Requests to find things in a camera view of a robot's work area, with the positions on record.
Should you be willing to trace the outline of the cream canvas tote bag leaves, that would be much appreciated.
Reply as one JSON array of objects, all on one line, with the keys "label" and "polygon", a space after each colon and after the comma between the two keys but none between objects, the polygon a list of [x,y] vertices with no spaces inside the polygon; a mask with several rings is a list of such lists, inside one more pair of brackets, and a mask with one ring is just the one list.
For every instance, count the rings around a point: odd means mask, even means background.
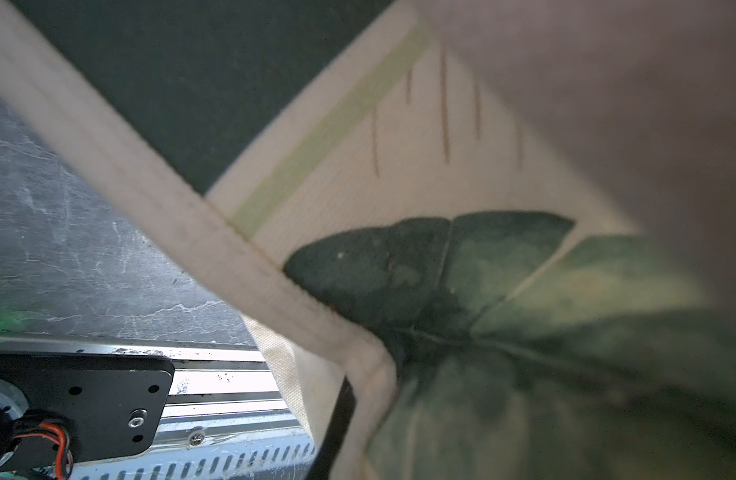
[{"label": "cream canvas tote bag leaves", "polygon": [[0,96],[329,479],[736,479],[736,1],[0,1]]}]

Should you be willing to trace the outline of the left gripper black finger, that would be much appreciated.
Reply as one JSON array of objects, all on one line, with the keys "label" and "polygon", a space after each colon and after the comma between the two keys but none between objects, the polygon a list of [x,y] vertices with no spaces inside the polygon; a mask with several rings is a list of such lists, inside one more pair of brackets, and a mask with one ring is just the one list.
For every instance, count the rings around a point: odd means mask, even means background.
[{"label": "left gripper black finger", "polygon": [[342,382],[325,438],[310,466],[306,480],[327,480],[340,453],[356,408],[354,389],[347,378]]}]

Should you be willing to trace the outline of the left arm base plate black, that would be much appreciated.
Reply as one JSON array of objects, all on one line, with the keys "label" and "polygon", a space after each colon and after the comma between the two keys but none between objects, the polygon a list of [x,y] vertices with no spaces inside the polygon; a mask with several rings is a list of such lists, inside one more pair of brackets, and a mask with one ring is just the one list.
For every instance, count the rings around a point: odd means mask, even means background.
[{"label": "left arm base plate black", "polygon": [[76,463],[146,451],[174,374],[163,357],[0,353],[0,379],[24,394],[26,417],[63,425]]}]

